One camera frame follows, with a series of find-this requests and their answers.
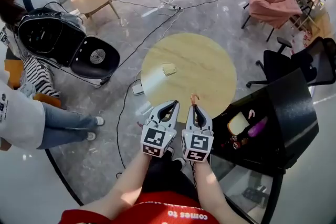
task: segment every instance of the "black trousers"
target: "black trousers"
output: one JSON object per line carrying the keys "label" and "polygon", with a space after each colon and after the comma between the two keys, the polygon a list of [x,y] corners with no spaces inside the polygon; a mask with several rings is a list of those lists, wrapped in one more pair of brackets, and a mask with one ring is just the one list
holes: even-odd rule
{"label": "black trousers", "polygon": [[173,191],[199,202],[194,184],[180,171],[180,168],[179,163],[171,161],[169,152],[162,158],[153,157],[142,185],[142,192]]}

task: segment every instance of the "pink chair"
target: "pink chair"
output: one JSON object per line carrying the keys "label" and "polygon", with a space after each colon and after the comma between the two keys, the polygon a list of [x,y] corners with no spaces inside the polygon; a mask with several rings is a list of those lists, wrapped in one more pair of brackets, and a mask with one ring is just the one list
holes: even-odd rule
{"label": "pink chair", "polygon": [[245,27],[251,16],[268,23],[273,29],[266,40],[267,42],[275,28],[280,29],[291,16],[302,14],[296,0],[250,0],[248,5],[249,16],[241,28]]}

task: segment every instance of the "red shirt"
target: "red shirt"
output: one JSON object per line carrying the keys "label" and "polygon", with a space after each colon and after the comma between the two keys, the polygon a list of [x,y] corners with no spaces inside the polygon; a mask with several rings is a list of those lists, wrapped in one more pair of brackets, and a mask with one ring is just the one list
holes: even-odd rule
{"label": "red shirt", "polygon": [[64,211],[59,224],[215,224],[218,221],[194,200],[170,191],[141,194],[136,204],[114,220],[89,211]]}

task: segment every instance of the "floor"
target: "floor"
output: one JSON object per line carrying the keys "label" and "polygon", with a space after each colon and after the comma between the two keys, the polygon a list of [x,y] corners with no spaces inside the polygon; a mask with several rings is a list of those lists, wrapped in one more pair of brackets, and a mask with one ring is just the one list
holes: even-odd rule
{"label": "floor", "polygon": [[[99,28],[98,37],[118,50],[121,61],[134,52],[146,36],[168,18],[167,15],[159,15],[155,10],[152,12],[160,5],[159,0],[122,1],[153,8],[113,2],[120,20],[110,7],[105,7],[93,16]],[[175,0],[174,3],[180,7],[188,7],[209,1],[213,0]],[[245,29],[241,29],[243,6],[247,2],[248,0],[221,0],[190,8],[181,14],[166,33],[166,36],[183,32],[196,33],[220,44],[236,67],[238,83],[234,100],[259,89],[245,87],[249,80],[265,79],[261,69],[255,66],[255,61],[263,58],[265,49],[278,49],[277,36],[288,38],[290,35],[290,24],[275,31],[268,43],[266,38],[271,31],[270,26],[248,24]],[[66,9],[73,9],[70,5],[69,2],[66,3]],[[164,9],[160,13],[173,12]],[[106,194],[116,181],[116,174],[123,171],[117,148],[116,126],[126,89],[137,78],[147,51],[162,37],[171,23],[172,20],[169,20],[151,34],[136,53],[114,73],[111,80],[99,89],[55,70],[55,84],[61,91],[64,107],[70,111],[100,115],[106,120],[105,125],[97,130],[95,141],[73,143],[51,150],[68,183],[84,203]],[[85,22],[85,25],[88,34],[94,34],[90,24]],[[134,96],[129,93],[127,96],[118,129],[120,152],[125,164],[131,161],[140,148],[141,128],[137,122],[145,119],[138,116],[137,110],[146,102],[145,95]],[[178,155],[181,148],[178,139],[175,139],[174,144]]]}

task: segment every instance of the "zebra print fabric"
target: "zebra print fabric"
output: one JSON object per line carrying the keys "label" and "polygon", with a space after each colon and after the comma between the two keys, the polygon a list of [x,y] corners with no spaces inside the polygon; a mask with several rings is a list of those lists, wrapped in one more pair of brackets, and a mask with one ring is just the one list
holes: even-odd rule
{"label": "zebra print fabric", "polygon": [[55,91],[51,79],[50,70],[35,57],[30,56],[23,60],[27,81],[32,83],[36,92],[59,98],[59,92]]}

